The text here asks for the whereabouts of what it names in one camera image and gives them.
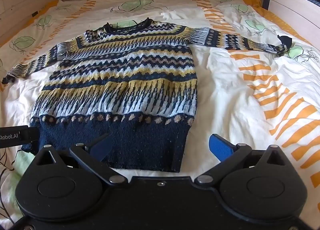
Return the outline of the navy yellow patterned knit sweater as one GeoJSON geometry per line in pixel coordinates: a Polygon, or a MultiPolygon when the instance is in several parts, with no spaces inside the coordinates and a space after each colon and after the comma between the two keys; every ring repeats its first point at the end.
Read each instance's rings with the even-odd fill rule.
{"type": "Polygon", "coordinates": [[[108,133],[111,151],[102,162],[111,168],[178,173],[197,109],[190,47],[282,55],[292,39],[279,40],[279,45],[257,43],[208,27],[150,18],[124,28],[106,24],[87,30],[9,73],[25,78],[57,65],[30,117],[40,138],[22,150],[37,154],[47,144],[68,150],[108,133]]]}

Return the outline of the white leaf-print duvet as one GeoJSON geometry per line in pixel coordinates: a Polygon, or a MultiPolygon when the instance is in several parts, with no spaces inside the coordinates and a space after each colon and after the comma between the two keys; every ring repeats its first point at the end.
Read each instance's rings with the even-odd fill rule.
{"type": "Polygon", "coordinates": [[[120,27],[150,17],[192,28],[210,27],[256,42],[293,39],[284,56],[193,45],[198,105],[180,175],[195,177],[218,160],[217,133],[256,149],[281,147],[303,179],[308,198],[301,219],[319,227],[319,51],[259,15],[243,0],[56,0],[1,46],[1,76],[54,45],[110,22],[120,27]]]}

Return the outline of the yellow bed sheet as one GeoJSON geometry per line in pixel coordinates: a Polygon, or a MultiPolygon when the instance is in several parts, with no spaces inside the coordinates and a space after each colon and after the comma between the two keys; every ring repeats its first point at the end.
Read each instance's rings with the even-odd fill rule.
{"type": "Polygon", "coordinates": [[[307,41],[305,38],[300,36],[290,25],[288,25],[286,22],[284,22],[281,18],[276,16],[274,13],[264,9],[262,7],[261,0],[243,0],[245,4],[250,5],[259,15],[264,17],[266,20],[276,24],[279,26],[282,30],[285,32],[288,32],[290,35],[293,35],[294,37],[310,44],[309,41],[307,41]]]}

